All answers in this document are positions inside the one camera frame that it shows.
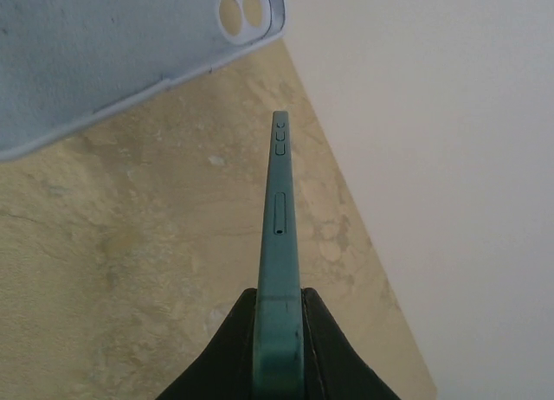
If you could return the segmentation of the lavender phone case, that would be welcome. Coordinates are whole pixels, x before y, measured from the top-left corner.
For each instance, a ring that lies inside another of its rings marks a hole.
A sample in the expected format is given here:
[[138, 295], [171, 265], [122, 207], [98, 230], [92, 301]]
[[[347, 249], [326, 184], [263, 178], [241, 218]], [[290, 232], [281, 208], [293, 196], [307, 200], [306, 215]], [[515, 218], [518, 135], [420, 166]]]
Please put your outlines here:
[[1, 158], [282, 37], [285, 0], [1, 0]]

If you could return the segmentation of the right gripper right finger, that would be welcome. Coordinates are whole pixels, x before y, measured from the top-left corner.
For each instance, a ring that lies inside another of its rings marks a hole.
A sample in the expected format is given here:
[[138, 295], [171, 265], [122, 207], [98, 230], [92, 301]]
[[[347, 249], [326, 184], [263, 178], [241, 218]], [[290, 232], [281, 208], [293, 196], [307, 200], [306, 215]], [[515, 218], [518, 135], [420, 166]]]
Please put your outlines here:
[[312, 287], [302, 290], [306, 399], [398, 400], [359, 357]]

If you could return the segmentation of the teal phone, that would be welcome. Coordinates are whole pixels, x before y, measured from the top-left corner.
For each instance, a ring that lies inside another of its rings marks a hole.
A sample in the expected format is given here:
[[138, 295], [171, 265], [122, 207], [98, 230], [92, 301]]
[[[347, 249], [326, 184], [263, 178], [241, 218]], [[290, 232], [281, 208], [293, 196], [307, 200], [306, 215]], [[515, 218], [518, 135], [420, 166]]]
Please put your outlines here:
[[254, 399], [302, 399], [305, 393], [290, 140], [288, 113], [273, 113], [254, 317]]

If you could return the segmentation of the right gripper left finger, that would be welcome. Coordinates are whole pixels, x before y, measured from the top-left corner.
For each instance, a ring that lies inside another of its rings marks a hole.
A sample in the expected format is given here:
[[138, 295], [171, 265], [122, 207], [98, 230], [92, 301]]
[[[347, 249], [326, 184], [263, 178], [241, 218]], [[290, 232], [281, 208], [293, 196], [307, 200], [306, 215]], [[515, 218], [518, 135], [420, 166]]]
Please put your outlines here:
[[250, 399], [255, 302], [256, 290], [244, 290], [201, 354], [158, 397]]

